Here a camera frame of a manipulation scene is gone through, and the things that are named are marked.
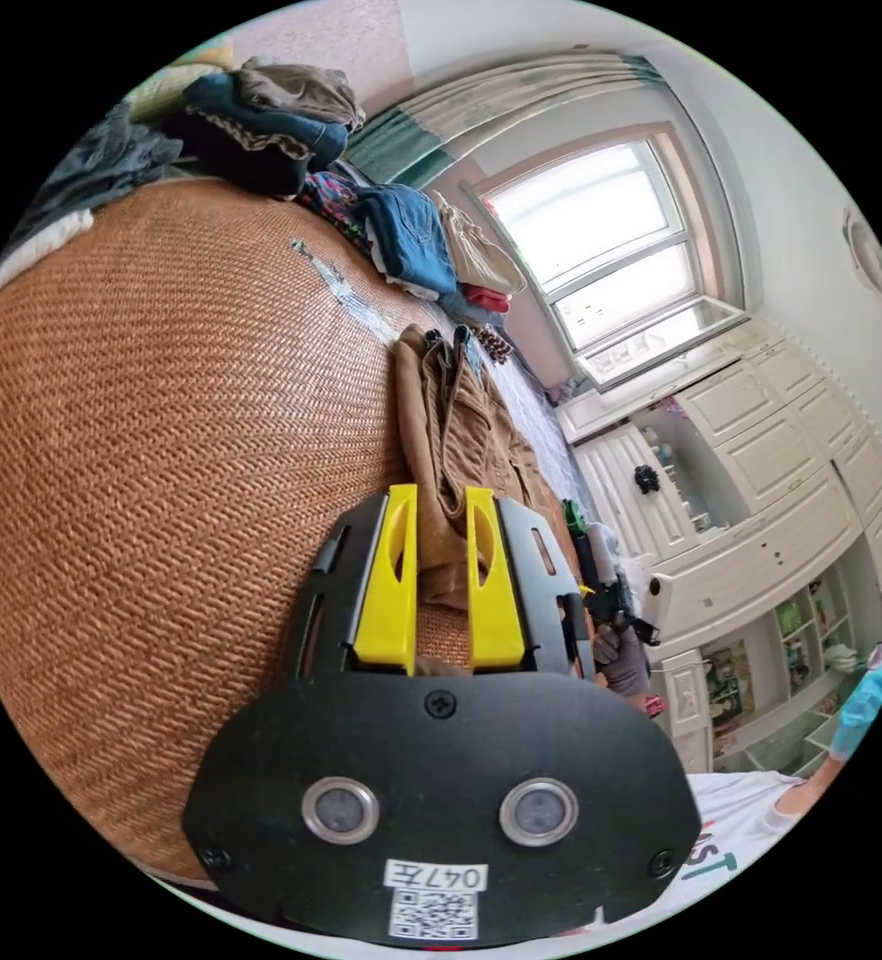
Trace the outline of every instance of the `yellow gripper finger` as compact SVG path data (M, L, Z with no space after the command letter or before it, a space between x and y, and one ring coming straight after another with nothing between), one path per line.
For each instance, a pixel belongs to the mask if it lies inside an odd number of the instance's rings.
M414 675L418 610L418 488L388 490L354 653L369 666L401 667Z
M494 494L467 487L465 497L471 666L474 670L511 669L520 665L525 643ZM487 568L483 582L479 558Z

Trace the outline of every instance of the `window frame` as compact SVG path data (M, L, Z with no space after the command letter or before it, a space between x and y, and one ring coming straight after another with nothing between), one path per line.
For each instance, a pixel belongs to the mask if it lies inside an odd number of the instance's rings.
M584 365L580 362L581 358L589 354L594 355L609 348L614 342L633 336L635 333L658 322L665 315L675 312L678 309L683 309L684 306L696 300L707 298L716 303L720 303L728 309L739 309L725 302L725 287L721 274L721 258L718 251L717 238L707 217L707 204L693 175L691 165L685 156L676 129L672 124L667 122L622 127L617 130L607 131L603 134L584 137L554 150L545 151L510 167L496 177L484 180L475 185L464 182L461 184L462 189L475 200L476 205L479 210L483 212L489 225L497 234L498 239L514 253L515 259L523 265L524 258L520 254L520 250L514 243L511 235L508 233L507 228L497 216L491 203L492 199L496 198L499 193L506 192L512 186L533 176L542 174L553 167L560 166L591 153L600 152L609 147L637 143L643 143L645 145L645 149L640 151L642 155L642 169L649 174L652 185L662 202L662 206L667 202L671 208L677 211L680 219L680 229L667 237L630 250L609 263L589 269L577 278L567 281L549 292L545 291L541 284L530 275L529 270L524 269L529 288L540 303L546 316L551 320L555 333L559 337L559 342L571 360L572 365L582 373L585 371ZM609 276L632 263L645 259L653 253L679 244L684 244L686 247L688 262L691 266L694 281L694 290L692 292L683 294L671 303L659 305L655 311L636 318L616 330L608 331L583 346L576 346L574 344L567 325L564 323L556 306L559 301L605 276ZM699 343L705 342L723 332L720 326L729 328L727 323L719 325L716 333L712 332L710 335L699 339ZM609 389L612 389L612 387L606 384L604 390L601 392L607 392Z
M604 381L597 378L594 369L591 367L591 360L598 356L598 354L606 353L608 350L625 343L632 337L637 336L639 333L644 333L645 330L649 330L651 327L656 326L663 320L667 320L675 314L682 313L698 303L709 303L712 306L723 310L728 314L728 316L726 316L723 320L720 320L718 323L712 324L710 329L705 330L703 333L698 333L692 337L689 337L683 343L678 344L678 346L672 347L670 350L665 350L663 353L659 353L656 356L639 363L637 366L632 367L625 373L610 377ZM677 300L670 306L663 307L654 313L649 314L647 317L645 317L643 322L639 322L637 325L632 325L629 328L609 334L604 339L598 340L594 346L590 348L590 350L585 349L579 351L577 357L575 358L575 366L588 380L595 391L597 391L597 393L609 393L612 390L616 390L618 387L623 387L626 383L634 380L635 377L640 377L646 373L650 373L652 370L664 366L666 363L684 359L692 350L704 345L705 343L709 343L711 340L714 340L715 337L719 337L722 334L727 333L734 327L740 326L748 319L748 314L740 307L734 307L730 303L724 303L715 297L709 297L707 294L695 294L694 296Z

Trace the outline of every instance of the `book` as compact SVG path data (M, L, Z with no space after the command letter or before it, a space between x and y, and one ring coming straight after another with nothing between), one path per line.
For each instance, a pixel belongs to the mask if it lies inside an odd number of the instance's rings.
M784 655L788 663L791 693L794 694L804 686L805 681L811 676L811 666L808 663L804 643L800 639L786 643L784 645Z
M797 600L786 600L775 607L774 613L778 618L778 629L782 637L787 637L804 626L804 618L801 616L801 608Z
M834 598L831 591L822 580L814 580L808 584L808 593L814 604L814 619L818 624L818 632L824 636L837 622L837 613L834 609Z
M751 668L743 640L705 656L708 708L715 734L733 730L754 713Z

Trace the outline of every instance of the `sticker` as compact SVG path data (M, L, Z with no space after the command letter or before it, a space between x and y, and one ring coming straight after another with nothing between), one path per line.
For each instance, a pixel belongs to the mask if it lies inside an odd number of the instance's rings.
M488 865L386 860L384 885L401 890L484 893L488 889Z
M478 895L396 889L388 933L413 940L477 940Z
M384 885L394 890L388 933L409 940L477 940L478 894L488 865L387 860Z

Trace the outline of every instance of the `qr code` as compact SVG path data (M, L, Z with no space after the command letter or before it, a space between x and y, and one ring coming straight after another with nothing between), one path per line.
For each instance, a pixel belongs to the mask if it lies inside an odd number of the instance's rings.
M395 890L390 933L414 940L477 940L478 895Z

